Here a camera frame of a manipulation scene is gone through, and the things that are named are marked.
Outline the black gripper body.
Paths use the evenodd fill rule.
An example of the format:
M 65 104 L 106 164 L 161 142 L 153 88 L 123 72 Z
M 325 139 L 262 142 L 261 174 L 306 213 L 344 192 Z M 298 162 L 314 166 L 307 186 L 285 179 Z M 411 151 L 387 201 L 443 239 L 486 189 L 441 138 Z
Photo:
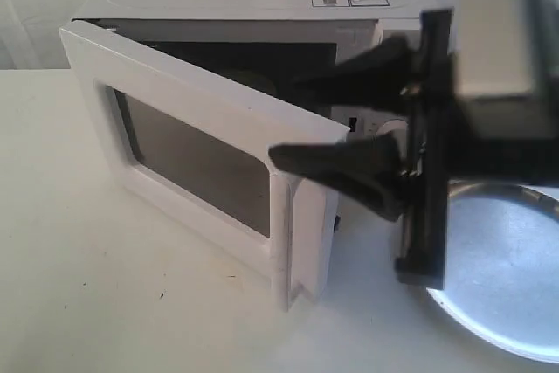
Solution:
M 399 281 L 445 286 L 450 183 L 558 185 L 558 141 L 485 140 L 473 132 L 454 95 L 454 57 L 448 52 L 452 10 L 420 15 L 420 44 L 411 52 L 403 90 L 408 107 L 404 191 L 406 208 Z

